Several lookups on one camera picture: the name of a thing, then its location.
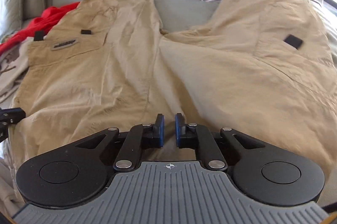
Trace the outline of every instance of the embroidered logo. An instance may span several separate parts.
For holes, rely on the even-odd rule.
[[[50,50],[55,51],[55,50],[67,48],[69,46],[74,45],[77,42],[78,42],[77,39],[71,39],[71,40],[67,40],[66,42],[60,42],[60,43],[57,43],[57,44],[53,44],[52,47],[50,48]]]

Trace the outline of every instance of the red cloth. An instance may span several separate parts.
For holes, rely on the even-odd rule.
[[[43,11],[41,17],[33,19],[28,26],[18,31],[14,36],[9,38],[6,42],[0,44],[0,56],[11,49],[13,46],[24,41],[27,37],[33,37],[36,31],[44,31],[46,35],[50,29],[56,25],[61,18],[64,17],[69,11],[75,9],[79,2],[71,3],[60,8],[54,6],[48,7]]]

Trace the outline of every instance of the white crosshair symbol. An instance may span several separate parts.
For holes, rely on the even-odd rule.
[[[168,164],[168,165],[166,165],[166,168],[168,168],[168,169],[172,169],[172,168],[174,168],[174,167],[176,167],[175,165],[173,165],[173,164]]]

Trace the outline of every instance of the gray ribbed plate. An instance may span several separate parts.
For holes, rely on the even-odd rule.
[[[314,202],[279,208],[239,192],[223,172],[198,161],[143,162],[115,176],[95,200],[71,209],[27,205],[18,224],[280,223],[317,224],[328,215]]]

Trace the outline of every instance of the triangular cutout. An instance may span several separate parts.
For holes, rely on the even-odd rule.
[[[233,135],[235,139],[240,142],[240,144],[247,150],[257,149],[257,148],[264,148],[265,145],[255,142],[254,140],[247,138],[242,135]]]
[[[107,135],[102,134],[99,136],[96,136],[92,139],[86,140],[81,142],[80,144],[77,144],[76,147],[78,148],[85,148],[85,149],[95,149],[98,144],[101,143],[101,141],[106,137]]]

